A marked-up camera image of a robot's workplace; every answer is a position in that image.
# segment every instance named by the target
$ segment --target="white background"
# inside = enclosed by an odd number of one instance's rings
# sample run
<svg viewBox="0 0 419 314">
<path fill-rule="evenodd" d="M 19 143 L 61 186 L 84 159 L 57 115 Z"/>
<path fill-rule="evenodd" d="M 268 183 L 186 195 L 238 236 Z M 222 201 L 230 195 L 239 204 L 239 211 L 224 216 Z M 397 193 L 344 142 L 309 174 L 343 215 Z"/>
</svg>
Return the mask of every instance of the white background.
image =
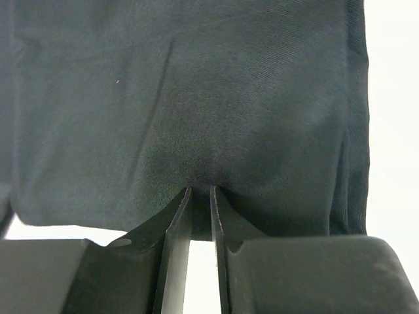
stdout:
<svg viewBox="0 0 419 314">
<path fill-rule="evenodd" d="M 419 0 L 365 0 L 370 57 L 370 236 L 398 254 L 419 294 Z M 87 237 L 106 245 L 122 232 L 31 227 L 15 220 L 9 239 Z M 219 314 L 212 243 L 192 242 L 185 314 Z"/>
</svg>

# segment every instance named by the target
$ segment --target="white surface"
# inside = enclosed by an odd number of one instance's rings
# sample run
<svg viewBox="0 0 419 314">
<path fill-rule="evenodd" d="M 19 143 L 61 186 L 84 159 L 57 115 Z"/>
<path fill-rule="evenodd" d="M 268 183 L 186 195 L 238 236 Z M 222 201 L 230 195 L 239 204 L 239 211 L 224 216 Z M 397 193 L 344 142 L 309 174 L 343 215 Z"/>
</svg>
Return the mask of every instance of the white surface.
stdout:
<svg viewBox="0 0 419 314">
<path fill-rule="evenodd" d="M 370 57 L 371 174 L 369 235 L 399 255 L 419 294 L 419 3 L 366 0 Z M 11 239 L 87 237 L 105 245 L 121 232 L 81 227 L 29 227 L 15 221 Z M 192 242 L 185 314 L 218 314 L 215 251 Z"/>
</svg>

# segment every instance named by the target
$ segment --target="garment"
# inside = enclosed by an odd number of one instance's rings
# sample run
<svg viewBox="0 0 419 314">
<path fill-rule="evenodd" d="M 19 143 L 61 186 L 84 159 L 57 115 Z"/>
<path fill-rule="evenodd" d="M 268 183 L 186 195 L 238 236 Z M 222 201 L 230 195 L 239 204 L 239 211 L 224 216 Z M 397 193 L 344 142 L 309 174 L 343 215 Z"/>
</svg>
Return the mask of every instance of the garment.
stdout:
<svg viewBox="0 0 419 314">
<path fill-rule="evenodd" d="M 11 204 L 129 231 L 192 186 L 273 236 L 364 234 L 361 0 L 10 1 Z"/>
</svg>

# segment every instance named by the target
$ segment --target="fabric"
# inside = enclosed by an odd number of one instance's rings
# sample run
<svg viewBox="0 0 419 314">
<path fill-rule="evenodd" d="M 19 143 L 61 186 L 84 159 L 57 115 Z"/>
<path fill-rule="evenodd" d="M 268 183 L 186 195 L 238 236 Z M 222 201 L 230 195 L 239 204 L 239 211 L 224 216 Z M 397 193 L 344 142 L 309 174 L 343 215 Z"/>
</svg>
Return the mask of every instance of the fabric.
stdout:
<svg viewBox="0 0 419 314">
<path fill-rule="evenodd" d="M 270 235 L 366 232 L 361 0 L 10 5 L 25 223 L 129 231 L 192 186 L 202 238 L 218 185 Z"/>
</svg>

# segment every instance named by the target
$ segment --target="dark gray cloth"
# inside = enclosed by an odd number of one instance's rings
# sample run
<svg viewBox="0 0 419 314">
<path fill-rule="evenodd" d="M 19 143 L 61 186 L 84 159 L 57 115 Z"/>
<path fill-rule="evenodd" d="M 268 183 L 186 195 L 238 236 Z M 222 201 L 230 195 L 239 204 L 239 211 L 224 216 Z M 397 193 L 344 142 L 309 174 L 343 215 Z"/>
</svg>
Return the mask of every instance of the dark gray cloth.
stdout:
<svg viewBox="0 0 419 314">
<path fill-rule="evenodd" d="M 361 0 L 11 3 L 24 222 L 128 231 L 192 186 L 208 233 L 218 185 L 268 234 L 366 232 Z"/>
</svg>

